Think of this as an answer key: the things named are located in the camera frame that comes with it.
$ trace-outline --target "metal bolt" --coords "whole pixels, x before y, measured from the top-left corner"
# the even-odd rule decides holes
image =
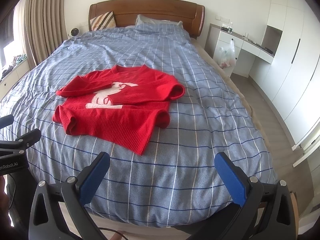
[[[257,183],[257,182],[258,182],[258,179],[257,179],[257,177],[255,177],[255,176],[251,176],[251,177],[250,177],[250,181],[251,181],[252,183]]]
[[[44,180],[41,180],[38,185],[39,185],[40,187],[43,187],[44,184],[45,184],[45,181],[44,181]]]
[[[286,183],[284,180],[281,179],[280,185],[281,185],[281,186],[287,186],[287,183]]]
[[[74,183],[75,181],[76,181],[76,177],[71,176],[71,177],[67,178],[68,183]]]

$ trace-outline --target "beige bed sheet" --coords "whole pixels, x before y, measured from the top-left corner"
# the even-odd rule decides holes
[[[235,92],[239,95],[241,98],[241,102],[244,105],[244,107],[247,109],[248,113],[251,115],[253,123],[257,129],[260,130],[262,137],[265,140],[265,145],[268,148],[268,151],[270,151],[270,144],[268,141],[268,138],[265,134],[265,132],[262,129],[262,126],[257,119],[257,116],[255,114],[254,109],[248,104],[248,102],[245,100],[244,95],[239,91],[239,89],[236,87],[236,85],[232,82],[232,80],[224,73],[224,71],[218,66],[218,64],[205,52],[205,50],[200,46],[200,44],[195,40],[191,39],[191,43],[196,47],[198,50],[199,55],[212,67],[216,69],[216,71],[219,73],[219,75],[223,78],[225,83]],[[76,230],[71,217],[67,211],[67,208],[64,203],[60,203],[60,207],[62,210],[62,213],[64,215],[64,218],[66,220],[66,223],[69,227],[69,229],[77,234],[79,233]],[[152,228],[152,227],[143,227],[143,226],[136,226],[133,224],[127,224],[127,223],[121,223],[113,220],[109,220],[103,217],[100,217],[98,215],[90,215],[93,219],[93,221],[97,224],[98,227],[105,227],[105,228],[112,228],[114,230],[122,230],[124,231],[124,235],[127,236],[130,240],[160,240],[160,239],[166,239],[166,240],[183,240],[187,239],[190,235],[187,233],[184,233],[182,231],[179,231],[175,228],[167,227],[167,228]],[[105,236],[110,239],[113,235],[112,232],[103,231]]]

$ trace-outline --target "bedspread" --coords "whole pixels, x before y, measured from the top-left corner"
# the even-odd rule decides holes
[[[154,129],[143,156],[89,135],[66,135],[52,121],[65,101],[58,89],[76,75],[116,64],[145,64],[174,75],[186,88],[170,105],[168,128]],[[1,139],[41,130],[41,140],[27,150],[37,180],[64,181],[99,152],[109,153],[110,169],[86,209],[112,220],[165,227],[206,219],[232,201],[214,168],[222,151],[248,176],[276,180],[270,153],[239,95],[175,25],[105,29],[64,41],[2,100],[0,116],[7,114],[15,121],[0,130]]]

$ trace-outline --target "red sweater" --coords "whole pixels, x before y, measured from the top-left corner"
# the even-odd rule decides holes
[[[184,92],[174,76],[145,65],[116,65],[76,76],[58,90],[67,100],[52,119],[69,135],[89,134],[142,155],[154,126],[169,125],[170,101]]]

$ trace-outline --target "pillow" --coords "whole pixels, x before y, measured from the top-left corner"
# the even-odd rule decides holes
[[[152,24],[168,23],[168,24],[174,24],[174,25],[177,25],[177,26],[183,28],[182,21],[177,23],[177,22],[171,22],[171,21],[166,21],[166,20],[155,20],[155,19],[145,17],[142,14],[138,14],[137,20],[136,20],[136,26],[139,24],[142,24],[142,23],[152,23]]]
[[[116,22],[113,12],[101,14],[90,20],[91,30],[103,30],[105,28],[115,28]]]

